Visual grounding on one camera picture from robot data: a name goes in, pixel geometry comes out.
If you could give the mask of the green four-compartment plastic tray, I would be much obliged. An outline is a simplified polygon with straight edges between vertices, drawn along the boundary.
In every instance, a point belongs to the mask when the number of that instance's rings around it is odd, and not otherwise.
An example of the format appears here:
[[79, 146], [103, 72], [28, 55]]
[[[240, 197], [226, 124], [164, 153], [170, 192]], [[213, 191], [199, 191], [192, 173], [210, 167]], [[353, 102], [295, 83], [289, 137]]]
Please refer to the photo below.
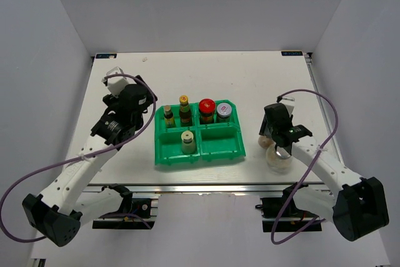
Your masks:
[[[201, 124], [198, 103], [191, 103], [192, 126], [181, 126], [179, 105], [171, 106], [175, 127], [168, 128], [164, 119], [164, 108], [157, 109], [154, 117], [154, 162], [173, 165], [177, 163], [195, 163], [216, 159], [237, 160], [246, 156], [237, 107], [227, 99], [216, 100], [216, 104], [226, 103], [232, 107], [228, 121]], [[193, 154], [184, 154], [181, 149], [181, 134], [190, 131], [194, 134], [196, 150]]]

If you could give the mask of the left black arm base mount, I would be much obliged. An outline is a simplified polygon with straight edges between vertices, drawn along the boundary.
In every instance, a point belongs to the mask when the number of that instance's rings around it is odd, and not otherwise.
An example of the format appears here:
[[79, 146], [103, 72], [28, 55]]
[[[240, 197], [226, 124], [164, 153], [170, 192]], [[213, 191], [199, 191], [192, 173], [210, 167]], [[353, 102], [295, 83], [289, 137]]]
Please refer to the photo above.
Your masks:
[[129, 229], [150, 230], [155, 224], [156, 200], [151, 198], [138, 198], [127, 187], [120, 184], [103, 186], [117, 192], [122, 201], [116, 211], [107, 213], [104, 217], [92, 222], [92, 229]]

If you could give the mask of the yellow-capped white powder shaker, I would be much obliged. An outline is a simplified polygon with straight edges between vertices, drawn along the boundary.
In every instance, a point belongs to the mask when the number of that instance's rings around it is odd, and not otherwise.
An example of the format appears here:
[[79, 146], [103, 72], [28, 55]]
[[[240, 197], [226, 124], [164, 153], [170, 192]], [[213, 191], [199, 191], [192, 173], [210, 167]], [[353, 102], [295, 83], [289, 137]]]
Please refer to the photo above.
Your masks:
[[181, 150], [183, 154], [194, 154], [196, 152], [196, 142], [191, 131], [184, 131], [181, 135]]

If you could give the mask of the pink-capped spice shaker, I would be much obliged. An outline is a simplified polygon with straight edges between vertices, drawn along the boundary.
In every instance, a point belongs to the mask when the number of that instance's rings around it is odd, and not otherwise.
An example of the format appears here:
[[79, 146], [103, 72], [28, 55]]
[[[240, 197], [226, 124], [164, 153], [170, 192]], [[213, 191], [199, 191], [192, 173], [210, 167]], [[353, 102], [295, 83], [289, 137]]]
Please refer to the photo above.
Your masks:
[[264, 149], [268, 149], [268, 147], [270, 147], [271, 145], [274, 145], [274, 141], [267, 137], [267, 136], [263, 136], [260, 135], [258, 138], [258, 145], [260, 145], [260, 147], [264, 148]]

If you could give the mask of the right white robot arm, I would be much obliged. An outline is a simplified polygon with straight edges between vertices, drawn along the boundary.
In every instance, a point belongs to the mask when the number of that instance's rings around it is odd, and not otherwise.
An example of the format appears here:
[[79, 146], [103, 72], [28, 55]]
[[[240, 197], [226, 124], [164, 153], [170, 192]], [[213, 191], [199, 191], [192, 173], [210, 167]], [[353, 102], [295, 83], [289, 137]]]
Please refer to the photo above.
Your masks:
[[355, 241], [389, 224], [383, 184], [350, 170], [323, 149], [312, 132], [293, 125], [288, 107], [274, 103], [264, 107], [260, 133], [312, 171], [330, 190], [323, 193], [302, 182], [282, 193], [283, 211], [297, 216], [308, 211], [332, 222], [341, 236]]

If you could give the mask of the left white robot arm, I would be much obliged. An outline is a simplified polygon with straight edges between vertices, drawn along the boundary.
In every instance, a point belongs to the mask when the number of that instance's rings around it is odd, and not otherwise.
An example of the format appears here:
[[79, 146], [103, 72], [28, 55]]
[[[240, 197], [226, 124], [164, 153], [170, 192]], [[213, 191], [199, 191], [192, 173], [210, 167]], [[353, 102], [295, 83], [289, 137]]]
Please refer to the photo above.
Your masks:
[[91, 129], [81, 153], [65, 165], [61, 174], [37, 196], [27, 195], [22, 206], [31, 226], [58, 247], [67, 245], [80, 227], [105, 215], [127, 216], [133, 211], [132, 192], [121, 184], [109, 184], [89, 201], [79, 197], [101, 168], [150, 124], [143, 119], [158, 100], [140, 75], [114, 73], [103, 82], [109, 94], [106, 110]]

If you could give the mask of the white-lidded glass jar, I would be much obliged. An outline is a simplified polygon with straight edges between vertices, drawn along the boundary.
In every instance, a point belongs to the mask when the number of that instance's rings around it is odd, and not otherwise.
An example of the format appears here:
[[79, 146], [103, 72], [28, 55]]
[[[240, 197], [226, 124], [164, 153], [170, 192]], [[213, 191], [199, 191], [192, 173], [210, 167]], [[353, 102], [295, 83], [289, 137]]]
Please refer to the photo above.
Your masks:
[[219, 103], [216, 108], [217, 123], [230, 122], [232, 111], [233, 111], [232, 106], [229, 103], [226, 102]]

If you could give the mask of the large silver-lidded glass jar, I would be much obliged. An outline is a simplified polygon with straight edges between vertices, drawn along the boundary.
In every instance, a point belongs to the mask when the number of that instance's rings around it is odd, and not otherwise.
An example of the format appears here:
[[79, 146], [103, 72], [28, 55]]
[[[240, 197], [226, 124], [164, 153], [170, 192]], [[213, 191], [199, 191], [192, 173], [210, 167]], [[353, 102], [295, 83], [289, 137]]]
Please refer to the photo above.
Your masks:
[[292, 169], [293, 157], [284, 149], [272, 144], [266, 150], [266, 161], [273, 173], [287, 174]]

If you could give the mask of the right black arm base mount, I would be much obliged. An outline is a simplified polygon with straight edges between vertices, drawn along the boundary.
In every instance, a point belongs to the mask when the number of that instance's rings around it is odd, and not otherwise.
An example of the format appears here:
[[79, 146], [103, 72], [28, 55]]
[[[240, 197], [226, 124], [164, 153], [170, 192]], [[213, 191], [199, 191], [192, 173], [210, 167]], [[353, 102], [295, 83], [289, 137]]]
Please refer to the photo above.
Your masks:
[[[278, 213], [285, 204], [288, 196], [296, 186], [293, 184], [255, 184], [258, 192], [260, 192], [260, 203], [255, 205], [255, 209], [262, 216], [263, 233], [271, 233], [272, 226]], [[276, 226], [277, 233], [294, 233], [307, 222], [315, 218], [316, 215], [308, 211], [299, 209], [292, 199]]]

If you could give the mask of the small brown-capped oil bottle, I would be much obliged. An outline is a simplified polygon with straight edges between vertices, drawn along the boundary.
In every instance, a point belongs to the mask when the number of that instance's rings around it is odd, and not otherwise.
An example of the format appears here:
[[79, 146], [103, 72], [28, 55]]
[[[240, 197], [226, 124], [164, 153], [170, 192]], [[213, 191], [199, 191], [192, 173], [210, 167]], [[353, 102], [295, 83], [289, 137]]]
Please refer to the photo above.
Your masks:
[[164, 111], [164, 122], [167, 128], [175, 128], [176, 127], [176, 122], [174, 119], [174, 114], [171, 109], [170, 105], [165, 105], [163, 107]]

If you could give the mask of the yellow-capped green label sauce bottle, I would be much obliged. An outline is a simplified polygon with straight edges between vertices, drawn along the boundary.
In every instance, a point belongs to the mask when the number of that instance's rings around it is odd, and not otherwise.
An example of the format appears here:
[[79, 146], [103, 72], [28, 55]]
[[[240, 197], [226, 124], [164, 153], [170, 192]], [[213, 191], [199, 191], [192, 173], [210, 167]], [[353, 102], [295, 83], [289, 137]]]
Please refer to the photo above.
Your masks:
[[181, 126], [193, 125], [191, 107], [189, 105], [189, 100], [186, 95], [182, 95], [179, 98], [179, 117]]

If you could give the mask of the red-lidded dark sauce jar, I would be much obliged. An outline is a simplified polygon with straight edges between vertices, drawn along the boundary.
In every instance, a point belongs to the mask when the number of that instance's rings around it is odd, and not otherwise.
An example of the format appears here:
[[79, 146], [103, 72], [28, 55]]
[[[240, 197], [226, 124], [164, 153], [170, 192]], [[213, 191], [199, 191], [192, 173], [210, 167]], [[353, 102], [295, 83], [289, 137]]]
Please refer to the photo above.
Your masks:
[[214, 122], [216, 103], [212, 99], [202, 99], [198, 104], [198, 109], [201, 124], [212, 124]]

